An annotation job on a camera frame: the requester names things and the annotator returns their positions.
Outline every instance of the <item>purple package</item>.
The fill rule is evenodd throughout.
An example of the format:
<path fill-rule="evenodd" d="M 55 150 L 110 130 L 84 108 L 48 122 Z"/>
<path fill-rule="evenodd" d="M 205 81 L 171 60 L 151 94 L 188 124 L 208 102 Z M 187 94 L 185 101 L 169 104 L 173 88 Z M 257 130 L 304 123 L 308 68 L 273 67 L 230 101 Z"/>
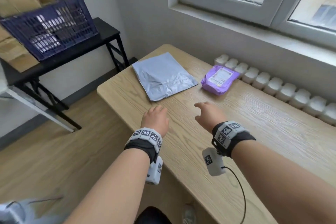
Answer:
<path fill-rule="evenodd" d="M 236 71 L 222 66 L 213 66 L 202 79 L 201 84 L 203 89 L 216 95 L 223 95 L 238 77 L 239 73 Z"/>

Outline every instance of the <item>hand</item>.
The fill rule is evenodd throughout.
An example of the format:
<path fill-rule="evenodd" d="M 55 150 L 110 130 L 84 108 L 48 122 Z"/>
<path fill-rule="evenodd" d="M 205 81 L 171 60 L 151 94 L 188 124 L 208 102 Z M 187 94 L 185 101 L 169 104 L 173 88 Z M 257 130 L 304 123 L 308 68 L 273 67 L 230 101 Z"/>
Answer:
<path fill-rule="evenodd" d="M 167 108 L 161 105 L 151 107 L 144 113 L 141 121 L 141 128 L 152 128 L 160 133 L 163 138 L 168 132 L 169 118 L 167 118 Z"/>
<path fill-rule="evenodd" d="M 217 124 L 228 121 L 223 111 L 214 104 L 209 102 L 196 103 L 195 107 L 201 109 L 201 115 L 196 116 L 195 120 L 210 134 Z"/>

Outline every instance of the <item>floor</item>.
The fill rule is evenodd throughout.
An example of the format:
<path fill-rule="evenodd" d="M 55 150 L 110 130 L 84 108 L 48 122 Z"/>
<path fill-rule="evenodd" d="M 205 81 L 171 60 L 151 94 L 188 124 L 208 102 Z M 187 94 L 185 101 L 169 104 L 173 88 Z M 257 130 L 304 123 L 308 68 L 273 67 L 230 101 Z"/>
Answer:
<path fill-rule="evenodd" d="M 121 153 L 132 134 L 96 94 L 74 103 L 68 116 L 82 125 L 69 133 L 48 121 L 0 152 L 0 203 L 64 196 L 34 205 L 37 215 L 69 214 Z M 215 223 L 169 170 L 160 184 L 146 185 L 139 211 L 161 209 L 172 223 L 182 223 L 185 203 L 193 204 L 198 223 Z"/>

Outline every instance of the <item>white wall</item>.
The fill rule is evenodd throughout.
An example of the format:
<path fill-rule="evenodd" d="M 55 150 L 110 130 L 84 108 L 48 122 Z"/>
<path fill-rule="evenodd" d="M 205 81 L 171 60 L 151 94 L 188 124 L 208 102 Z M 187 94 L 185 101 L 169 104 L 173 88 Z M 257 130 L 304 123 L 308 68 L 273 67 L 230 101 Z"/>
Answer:
<path fill-rule="evenodd" d="M 128 58 L 131 58 L 132 51 L 116 0 L 84 1 L 93 18 L 100 17 L 121 32 L 125 51 Z M 107 49 L 101 47 L 41 76 L 40 80 L 57 97 L 64 99 L 113 68 Z M 15 100 L 0 101 L 0 137 L 35 115 L 36 112 Z"/>
<path fill-rule="evenodd" d="M 227 53 L 336 101 L 333 66 L 169 9 L 168 0 L 118 0 L 118 4 L 137 58 L 162 44 L 172 44 L 209 64 Z"/>

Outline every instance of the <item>crate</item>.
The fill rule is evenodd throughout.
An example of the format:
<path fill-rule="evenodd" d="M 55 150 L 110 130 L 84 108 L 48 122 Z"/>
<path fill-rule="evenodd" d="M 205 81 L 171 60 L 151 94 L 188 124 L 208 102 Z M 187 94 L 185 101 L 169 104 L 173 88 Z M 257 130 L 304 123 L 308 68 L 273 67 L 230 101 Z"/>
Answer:
<path fill-rule="evenodd" d="M 0 23 L 40 61 L 98 34 L 84 0 L 57 0 Z"/>

